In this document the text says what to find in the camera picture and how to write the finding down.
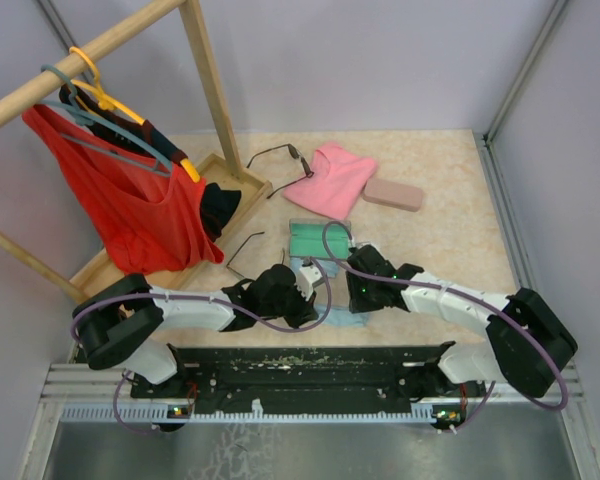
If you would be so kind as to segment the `large light blue cloth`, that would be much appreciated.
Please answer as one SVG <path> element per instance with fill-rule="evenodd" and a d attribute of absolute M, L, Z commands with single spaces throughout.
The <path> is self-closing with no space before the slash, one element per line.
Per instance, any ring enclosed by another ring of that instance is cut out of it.
<path fill-rule="evenodd" d="M 347 308 L 326 305 L 316 305 L 317 320 L 313 325 L 329 325 L 334 327 L 365 327 L 370 319 L 369 313 L 352 313 Z"/>

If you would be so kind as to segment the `small light blue cloth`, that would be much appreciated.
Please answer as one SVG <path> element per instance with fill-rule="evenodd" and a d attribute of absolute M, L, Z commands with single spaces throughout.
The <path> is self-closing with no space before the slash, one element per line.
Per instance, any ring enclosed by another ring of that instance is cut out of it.
<path fill-rule="evenodd" d="M 340 271 L 340 267 L 333 261 L 327 261 L 323 259 L 319 259 L 318 263 L 322 266 L 327 276 L 332 279 L 338 275 Z M 291 270 L 296 273 L 303 266 L 303 259 L 299 257 L 292 257 L 289 261 L 289 267 Z"/>

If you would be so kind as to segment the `thin wire-frame sunglasses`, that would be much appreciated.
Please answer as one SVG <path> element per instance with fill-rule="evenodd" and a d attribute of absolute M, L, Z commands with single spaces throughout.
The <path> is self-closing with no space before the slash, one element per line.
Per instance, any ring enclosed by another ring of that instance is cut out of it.
<path fill-rule="evenodd" d="M 267 240 L 265 230 L 251 233 L 226 261 L 225 268 L 238 280 L 255 280 L 264 271 L 277 264 L 285 264 L 286 249 Z"/>

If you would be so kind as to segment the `grey glasses case green lining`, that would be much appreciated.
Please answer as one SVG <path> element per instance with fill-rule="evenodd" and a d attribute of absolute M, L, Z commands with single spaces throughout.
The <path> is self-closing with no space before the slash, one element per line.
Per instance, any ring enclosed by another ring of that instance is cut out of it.
<path fill-rule="evenodd" d="M 291 257 L 315 257 L 329 260 L 324 248 L 322 233 L 328 219 L 292 218 L 289 221 Z M 349 236 L 340 226 L 332 225 L 327 231 L 328 245 L 333 255 L 345 260 L 349 255 Z"/>

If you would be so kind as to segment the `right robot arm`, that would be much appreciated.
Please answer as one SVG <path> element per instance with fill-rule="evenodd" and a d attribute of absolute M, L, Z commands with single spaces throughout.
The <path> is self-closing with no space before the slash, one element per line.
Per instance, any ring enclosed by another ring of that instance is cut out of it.
<path fill-rule="evenodd" d="M 396 268 L 370 244 L 352 248 L 347 264 L 352 312 L 399 308 L 435 316 L 483 338 L 477 344 L 452 344 L 427 370 L 428 387 L 438 395 L 450 395 L 465 382 L 496 381 L 539 399 L 555 381 L 546 359 L 562 370 L 578 350 L 575 338 L 534 290 L 506 295 L 461 287 L 413 264 Z"/>

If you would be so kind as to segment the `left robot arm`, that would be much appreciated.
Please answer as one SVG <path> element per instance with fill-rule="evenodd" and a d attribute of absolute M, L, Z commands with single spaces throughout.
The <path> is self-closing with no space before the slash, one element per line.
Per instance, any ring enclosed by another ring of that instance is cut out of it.
<path fill-rule="evenodd" d="M 257 324 L 283 333 L 313 328 L 324 274 L 315 264 L 294 272 L 275 264 L 256 279 L 210 293 L 169 290 L 131 274 L 79 305 L 71 333 L 93 370 L 123 368 L 164 395 L 181 394 L 188 373 L 176 349 L 152 339 L 157 331 L 198 328 L 237 332 Z"/>

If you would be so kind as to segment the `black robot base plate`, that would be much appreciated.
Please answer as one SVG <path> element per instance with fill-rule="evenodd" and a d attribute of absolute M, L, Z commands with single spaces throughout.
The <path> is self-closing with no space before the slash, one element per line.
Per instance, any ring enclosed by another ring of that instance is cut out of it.
<path fill-rule="evenodd" d="M 163 431 L 187 423 L 409 422 L 462 424 L 482 382 L 452 383 L 437 368 L 447 344 L 424 347 L 188 348 L 176 374 L 152 384 L 114 375 L 111 418 Z"/>

